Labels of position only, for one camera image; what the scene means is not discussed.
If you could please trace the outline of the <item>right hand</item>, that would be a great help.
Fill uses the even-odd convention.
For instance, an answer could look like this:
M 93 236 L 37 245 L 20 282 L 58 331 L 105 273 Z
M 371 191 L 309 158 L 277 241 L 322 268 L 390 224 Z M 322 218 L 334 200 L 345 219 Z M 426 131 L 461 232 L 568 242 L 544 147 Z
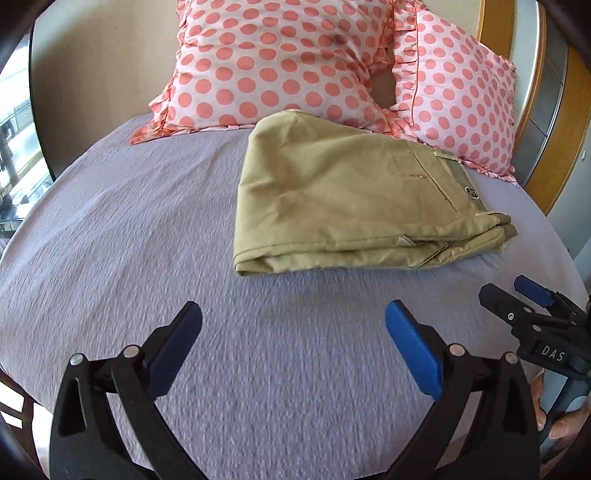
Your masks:
M 573 440 L 590 413 L 590 386 L 544 370 L 530 386 L 539 444 Z

